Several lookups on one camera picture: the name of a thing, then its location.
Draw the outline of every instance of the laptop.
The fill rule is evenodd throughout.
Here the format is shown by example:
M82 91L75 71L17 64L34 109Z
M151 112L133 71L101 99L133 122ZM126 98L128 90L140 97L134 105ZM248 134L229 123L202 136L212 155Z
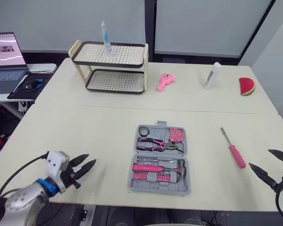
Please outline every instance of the laptop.
M14 91L27 71L15 34L0 33L0 94Z

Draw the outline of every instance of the white desk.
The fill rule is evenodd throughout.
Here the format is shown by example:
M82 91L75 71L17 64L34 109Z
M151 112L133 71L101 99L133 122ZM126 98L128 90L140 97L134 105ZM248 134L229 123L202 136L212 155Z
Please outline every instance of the white desk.
M55 71L57 66L55 64L30 64L27 65L28 70L31 72L40 72L40 71L45 71L45 70L49 70L49 71ZM19 84L15 87L14 90L16 90L16 88L24 81L24 79L27 77L24 76L23 79L19 82ZM31 99L8 99L8 96L10 94L9 93L5 93L5 94L0 94L0 103L3 107L5 107L7 110L9 110L11 113L13 113L16 117L18 117L19 119L23 118L23 114L21 112L18 111L18 109L16 109L13 105L9 105L7 102L25 102L25 101L34 101Z
M187 134L191 194L134 192L128 184L136 128L167 121ZM236 166L220 127L236 144L246 163L265 169L276 181L283 162L267 150L283 151L283 120L276 114L208 113L37 103L21 120L0 153L0 187L20 166L46 151L71 158L89 153L94 168L54 202L199 210L276 211L275 193L247 165ZM19 173L6 191L45 178L45 162ZM283 209L283 194L280 205Z
M85 88L70 58L66 58L36 103L69 103L75 106L109 106L141 109L262 113L277 111L259 81L248 66L223 66L214 87L205 90L203 84L211 65L149 63L148 90L143 94L92 92ZM160 75L170 73L176 82L166 91L156 90ZM240 95L238 79L252 78L255 92L249 97Z

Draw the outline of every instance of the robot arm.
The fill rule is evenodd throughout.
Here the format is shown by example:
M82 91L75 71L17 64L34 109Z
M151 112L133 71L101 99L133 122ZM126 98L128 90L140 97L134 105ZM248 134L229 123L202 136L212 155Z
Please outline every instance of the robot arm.
M268 150L271 154L273 154L276 158L278 158L279 160L283 161L283 152L279 151L279 150L272 150L269 149ZM281 191L283 190L283 177L282 177L282 181L278 184L274 179L272 179L267 172L265 172L263 169L261 169L259 166L256 166L254 164L249 163L251 169L255 172L255 174L261 179L263 180L267 185L269 185L273 191L276 193L275 196L275 204L277 206L277 209L279 211L279 213L283 216L283 212L280 208L279 205L279 195L281 193Z
M69 161L63 152L50 152L47 159L48 177L37 179L33 184L14 192L5 203L5 214L0 226L33 226L41 209L57 192L64 193L66 188L81 185L76 181L85 175L95 164L92 160L74 172L73 167L81 164L88 154L80 155Z

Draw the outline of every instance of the mouse pad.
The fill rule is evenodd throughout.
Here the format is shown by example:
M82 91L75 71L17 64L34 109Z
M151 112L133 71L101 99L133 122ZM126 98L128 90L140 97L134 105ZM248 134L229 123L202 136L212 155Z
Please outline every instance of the mouse pad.
M8 99L33 99L35 100L38 95L41 93L43 88L46 86L47 82L51 79L53 76L52 73L32 73L29 74L24 81L18 86L18 88L13 92L10 93L8 96ZM33 91L27 92L24 90L24 84L30 80L35 79L43 79L41 82L41 86Z

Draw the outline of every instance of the toy watermelon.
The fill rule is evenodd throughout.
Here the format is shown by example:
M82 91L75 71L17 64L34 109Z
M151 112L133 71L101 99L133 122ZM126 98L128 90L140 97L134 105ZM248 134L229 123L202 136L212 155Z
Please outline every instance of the toy watermelon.
M241 96L249 96L256 88L256 84L253 79L250 78L239 78Z

